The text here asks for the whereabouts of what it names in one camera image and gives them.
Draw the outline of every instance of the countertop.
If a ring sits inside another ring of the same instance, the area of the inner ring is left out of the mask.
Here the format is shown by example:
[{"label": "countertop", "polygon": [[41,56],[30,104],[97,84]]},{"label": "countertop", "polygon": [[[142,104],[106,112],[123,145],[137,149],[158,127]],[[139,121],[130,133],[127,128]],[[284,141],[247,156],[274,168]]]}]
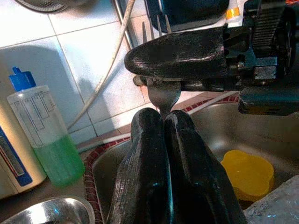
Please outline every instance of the countertop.
[{"label": "countertop", "polygon": [[[88,150],[80,154],[82,159],[85,159],[93,149]],[[76,183],[65,187],[63,189],[57,188],[47,178],[40,185],[32,188],[29,191],[22,192],[20,194],[1,199],[0,200],[0,223],[9,217],[17,214],[18,212],[37,204],[45,199],[69,195],[85,198],[85,188],[83,177],[81,177]]]}]

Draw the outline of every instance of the stainless steel sink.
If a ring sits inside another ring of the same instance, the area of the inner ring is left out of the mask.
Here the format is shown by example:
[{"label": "stainless steel sink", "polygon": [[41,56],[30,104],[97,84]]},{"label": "stainless steel sink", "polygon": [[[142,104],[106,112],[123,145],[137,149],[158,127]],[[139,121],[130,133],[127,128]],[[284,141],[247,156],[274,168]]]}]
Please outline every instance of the stainless steel sink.
[{"label": "stainless steel sink", "polygon": [[[286,117],[243,115],[238,112],[238,104],[226,103],[209,106],[191,117],[219,161],[232,149],[262,156],[274,167],[274,188],[299,174],[299,113]],[[94,164],[104,220],[109,212],[117,168],[130,144],[127,141],[110,149]]]},{"label": "stainless steel sink", "polygon": [[60,196],[10,217],[1,224],[93,224],[95,223],[92,206],[83,198]]}]

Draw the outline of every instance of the white tile wall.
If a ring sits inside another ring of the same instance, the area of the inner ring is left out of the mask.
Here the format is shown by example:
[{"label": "white tile wall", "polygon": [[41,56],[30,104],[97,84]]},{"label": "white tile wall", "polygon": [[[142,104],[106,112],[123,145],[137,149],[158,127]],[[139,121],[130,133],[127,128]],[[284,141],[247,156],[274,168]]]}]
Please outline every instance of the white tile wall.
[{"label": "white tile wall", "polygon": [[[136,0],[131,17],[138,43],[142,43],[142,21],[146,21],[150,39],[144,0]],[[48,85],[64,121],[71,122],[105,74],[114,51],[120,24],[113,1],[91,0],[84,6],[45,15],[14,0],[0,0],[0,21],[4,66],[29,70],[38,85]],[[141,108],[155,108],[145,87],[134,86],[134,75],[124,67],[127,51],[123,44],[104,90],[69,130],[76,143],[128,125]],[[198,94],[182,93],[180,102]]]}]

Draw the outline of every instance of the metal fork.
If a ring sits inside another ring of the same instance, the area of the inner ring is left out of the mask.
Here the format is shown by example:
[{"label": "metal fork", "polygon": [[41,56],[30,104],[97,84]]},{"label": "metal fork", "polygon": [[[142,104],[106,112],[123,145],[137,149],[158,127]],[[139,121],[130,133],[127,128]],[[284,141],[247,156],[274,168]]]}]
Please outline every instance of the metal fork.
[{"label": "metal fork", "polygon": [[[168,16],[165,15],[167,33],[171,33],[171,27],[169,24]],[[159,36],[162,36],[161,24],[159,15],[157,15]],[[154,31],[149,20],[150,25],[150,35],[151,39],[154,39]],[[142,37],[143,43],[147,42],[147,35],[144,22],[142,23]],[[153,78],[147,78],[148,94],[149,99],[154,106],[156,106],[161,114],[163,120],[166,119],[167,115],[170,113],[172,107],[178,101],[181,95],[181,85],[180,82],[164,82],[162,80],[156,80]]]}]

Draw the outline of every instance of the red sink trim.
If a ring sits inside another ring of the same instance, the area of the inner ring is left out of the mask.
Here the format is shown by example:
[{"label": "red sink trim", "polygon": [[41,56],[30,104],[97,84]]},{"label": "red sink trim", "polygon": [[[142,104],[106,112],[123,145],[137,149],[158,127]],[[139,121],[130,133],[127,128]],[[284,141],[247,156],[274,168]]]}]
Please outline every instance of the red sink trim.
[{"label": "red sink trim", "polygon": [[[208,102],[211,99],[207,99],[201,102],[198,102],[196,104],[193,104],[185,109],[183,111],[190,111],[206,102]],[[226,97],[217,103],[232,103],[235,102],[237,103],[239,101],[238,94]],[[100,211],[100,200],[96,191],[95,187],[95,181],[94,181],[94,176],[93,176],[93,163],[107,150],[109,150],[111,147],[114,147],[122,142],[125,142],[129,140],[130,137],[124,138],[121,140],[109,142],[107,144],[98,146],[95,150],[93,150],[88,157],[84,160],[84,165],[85,165],[85,173],[84,173],[84,186],[85,186],[85,198],[86,200],[91,204],[93,207],[94,215],[95,215],[95,223],[96,224],[102,224],[102,215]]]}]

